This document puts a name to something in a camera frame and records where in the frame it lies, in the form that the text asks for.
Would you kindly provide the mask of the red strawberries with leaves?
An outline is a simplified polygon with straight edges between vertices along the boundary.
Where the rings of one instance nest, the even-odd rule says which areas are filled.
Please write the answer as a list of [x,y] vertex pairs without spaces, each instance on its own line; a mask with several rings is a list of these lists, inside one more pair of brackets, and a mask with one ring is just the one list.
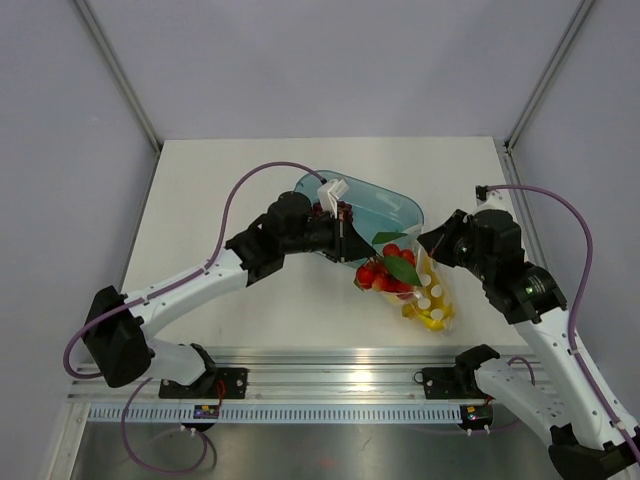
[[373,255],[355,271],[355,286],[407,300],[423,286],[417,270],[418,253],[410,246],[414,239],[408,232],[378,232],[372,239]]

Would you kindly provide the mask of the clear dotted zip bag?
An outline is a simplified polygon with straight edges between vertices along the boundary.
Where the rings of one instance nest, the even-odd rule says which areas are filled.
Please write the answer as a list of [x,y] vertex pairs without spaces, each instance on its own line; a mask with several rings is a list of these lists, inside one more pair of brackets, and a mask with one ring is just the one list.
[[455,307],[436,264],[417,240],[416,232],[378,232],[374,255],[356,268],[354,285],[372,291],[400,314],[427,330],[451,329]]

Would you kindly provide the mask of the yellow banana bunch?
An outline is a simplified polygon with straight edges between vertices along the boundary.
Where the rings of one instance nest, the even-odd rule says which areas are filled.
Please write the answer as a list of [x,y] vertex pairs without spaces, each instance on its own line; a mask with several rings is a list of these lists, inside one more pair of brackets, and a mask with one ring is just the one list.
[[419,261],[418,274],[422,282],[412,297],[401,307],[401,314],[431,332],[444,332],[451,328],[455,316],[453,297],[437,265],[427,257]]

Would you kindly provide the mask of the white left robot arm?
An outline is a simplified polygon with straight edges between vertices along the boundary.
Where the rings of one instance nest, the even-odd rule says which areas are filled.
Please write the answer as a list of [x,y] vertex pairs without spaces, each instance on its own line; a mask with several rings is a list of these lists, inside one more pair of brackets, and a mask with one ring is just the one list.
[[276,273],[286,256],[313,252],[334,263],[375,254],[356,231],[350,205],[341,202],[328,212],[302,193],[285,192],[203,265],[128,294],[112,286],[100,290],[82,341],[111,388],[151,377],[206,397],[216,385],[214,360],[197,344],[160,341],[158,333],[201,305]]

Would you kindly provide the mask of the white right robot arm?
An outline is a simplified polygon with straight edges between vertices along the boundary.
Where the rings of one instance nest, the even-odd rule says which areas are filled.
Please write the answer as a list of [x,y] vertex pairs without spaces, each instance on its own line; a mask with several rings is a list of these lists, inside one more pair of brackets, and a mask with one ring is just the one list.
[[584,344],[569,333],[567,301],[543,268],[525,258],[521,229],[504,210],[457,210],[419,244],[436,263],[468,270],[489,303],[537,357],[559,404],[510,369],[486,344],[455,358],[456,389],[498,400],[546,446],[564,479],[609,479],[639,464],[639,424],[615,398]]

